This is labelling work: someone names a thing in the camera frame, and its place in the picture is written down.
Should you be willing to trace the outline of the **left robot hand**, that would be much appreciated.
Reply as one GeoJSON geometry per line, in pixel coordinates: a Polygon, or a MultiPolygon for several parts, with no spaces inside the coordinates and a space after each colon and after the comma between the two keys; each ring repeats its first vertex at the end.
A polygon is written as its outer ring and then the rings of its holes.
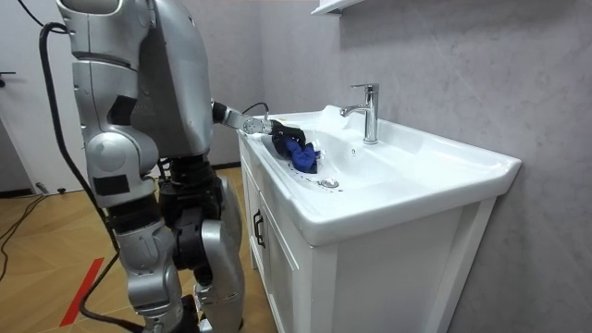
{"type": "Polygon", "coordinates": [[[271,120],[272,143],[278,149],[287,149],[290,144],[296,144],[301,148],[306,145],[306,137],[302,129],[290,127],[283,123],[271,120]]]}

